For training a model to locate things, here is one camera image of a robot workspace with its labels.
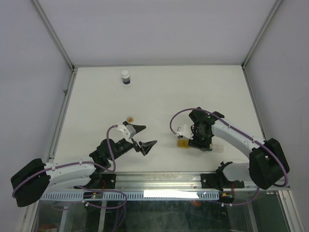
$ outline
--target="white table surface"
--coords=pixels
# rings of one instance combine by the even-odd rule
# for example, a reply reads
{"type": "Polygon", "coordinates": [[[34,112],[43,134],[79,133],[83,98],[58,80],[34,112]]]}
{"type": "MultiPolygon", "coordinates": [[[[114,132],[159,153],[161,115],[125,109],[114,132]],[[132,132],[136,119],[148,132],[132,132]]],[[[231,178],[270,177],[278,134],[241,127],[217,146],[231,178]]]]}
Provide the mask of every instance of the white table surface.
{"type": "MultiPolygon", "coordinates": [[[[249,90],[240,66],[151,66],[79,68],[61,131],[55,162],[69,162],[87,156],[106,138],[107,129],[128,116],[147,129],[136,141],[157,140],[147,156],[130,150],[116,160],[117,172],[214,171],[220,162],[248,159],[220,138],[224,152],[202,152],[177,147],[169,121],[185,108],[202,107],[218,111],[245,131],[262,137],[249,90]],[[121,71],[128,70],[131,84],[124,85],[121,71]]],[[[192,125],[184,112],[173,127],[192,125]]],[[[110,138],[121,133],[113,129],[110,138]]]]}

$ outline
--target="yellow object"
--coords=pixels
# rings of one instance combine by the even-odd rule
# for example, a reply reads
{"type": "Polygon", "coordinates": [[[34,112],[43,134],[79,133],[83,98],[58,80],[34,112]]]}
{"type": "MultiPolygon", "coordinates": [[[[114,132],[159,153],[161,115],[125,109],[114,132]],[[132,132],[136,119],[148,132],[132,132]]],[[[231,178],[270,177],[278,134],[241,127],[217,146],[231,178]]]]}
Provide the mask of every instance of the yellow object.
{"type": "Polygon", "coordinates": [[[133,118],[133,117],[127,117],[127,118],[126,118],[126,121],[127,121],[128,123],[132,123],[132,122],[134,122],[134,118],[133,118]]]}
{"type": "Polygon", "coordinates": [[[188,144],[189,144],[189,140],[179,139],[177,146],[181,148],[189,148],[188,144]]]}

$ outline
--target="small bottle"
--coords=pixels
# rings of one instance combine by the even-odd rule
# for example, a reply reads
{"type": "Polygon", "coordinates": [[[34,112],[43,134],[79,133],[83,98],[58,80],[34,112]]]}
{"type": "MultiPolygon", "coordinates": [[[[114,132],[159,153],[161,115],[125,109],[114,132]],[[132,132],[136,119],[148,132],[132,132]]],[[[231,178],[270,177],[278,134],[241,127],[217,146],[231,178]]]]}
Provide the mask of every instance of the small bottle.
{"type": "Polygon", "coordinates": [[[130,84],[130,74],[129,74],[129,72],[127,70],[123,70],[121,75],[122,75],[122,82],[125,85],[130,84]]]}

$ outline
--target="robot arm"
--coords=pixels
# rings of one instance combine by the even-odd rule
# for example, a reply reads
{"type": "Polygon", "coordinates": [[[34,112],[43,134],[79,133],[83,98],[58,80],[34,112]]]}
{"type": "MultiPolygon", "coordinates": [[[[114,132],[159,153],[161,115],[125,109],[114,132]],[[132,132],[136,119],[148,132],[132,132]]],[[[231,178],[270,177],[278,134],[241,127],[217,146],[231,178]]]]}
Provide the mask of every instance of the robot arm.
{"type": "MultiPolygon", "coordinates": [[[[116,128],[122,133],[124,139],[117,143],[109,139],[115,159],[131,149],[146,156],[157,142],[155,140],[137,143],[133,139],[133,136],[144,130],[146,126],[124,122],[118,124],[116,128]]],[[[111,167],[109,163],[111,159],[106,139],[89,156],[72,160],[70,163],[43,163],[41,159],[34,159],[11,178],[13,196],[16,198],[17,205],[24,207],[52,191],[74,186],[96,189],[101,182],[101,173],[111,167]]]]}
{"type": "Polygon", "coordinates": [[[207,114],[201,108],[197,108],[197,110],[192,110],[189,117],[194,123],[191,126],[191,131],[188,130],[189,126],[181,125],[176,132],[179,138],[189,139],[189,147],[211,151],[212,137],[217,136],[229,142],[248,157],[247,163],[221,163],[221,166],[216,170],[216,178],[207,180],[208,184],[214,188],[222,190],[224,184],[233,181],[253,181],[258,187],[268,189],[280,180],[283,177],[280,165],[261,145],[268,148],[278,158],[286,173],[290,171],[277,140],[264,140],[249,135],[218,112],[207,114]]]}

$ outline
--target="white backdrop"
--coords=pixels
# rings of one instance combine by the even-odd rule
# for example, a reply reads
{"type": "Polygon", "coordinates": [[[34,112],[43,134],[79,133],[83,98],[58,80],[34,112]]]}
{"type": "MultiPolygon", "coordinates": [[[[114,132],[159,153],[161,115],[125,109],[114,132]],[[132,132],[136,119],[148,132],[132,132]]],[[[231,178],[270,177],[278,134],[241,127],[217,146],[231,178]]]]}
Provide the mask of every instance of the white backdrop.
{"type": "Polygon", "coordinates": [[[39,0],[74,65],[240,64],[275,0],[39,0]]]}
{"type": "Polygon", "coordinates": [[[46,157],[70,70],[29,0],[0,1],[0,34],[0,225],[15,232],[10,179],[46,157]]]}
{"type": "Polygon", "coordinates": [[[309,230],[309,1],[286,0],[247,74],[267,138],[277,138],[290,165],[290,185],[309,230]]]}

